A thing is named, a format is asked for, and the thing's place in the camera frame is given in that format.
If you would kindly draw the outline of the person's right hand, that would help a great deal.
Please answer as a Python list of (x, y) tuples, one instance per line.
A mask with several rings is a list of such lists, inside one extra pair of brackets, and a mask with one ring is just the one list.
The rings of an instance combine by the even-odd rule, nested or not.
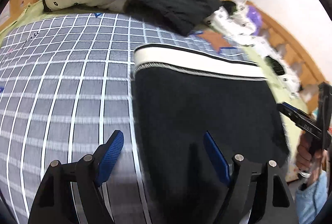
[(310, 171), (310, 176), (306, 180), (307, 187), (316, 182), (322, 172), (322, 164), (327, 158), (327, 151), (319, 149), (314, 156), (309, 153), (310, 140), (305, 133), (302, 133), (297, 148), (295, 165), (301, 171)]

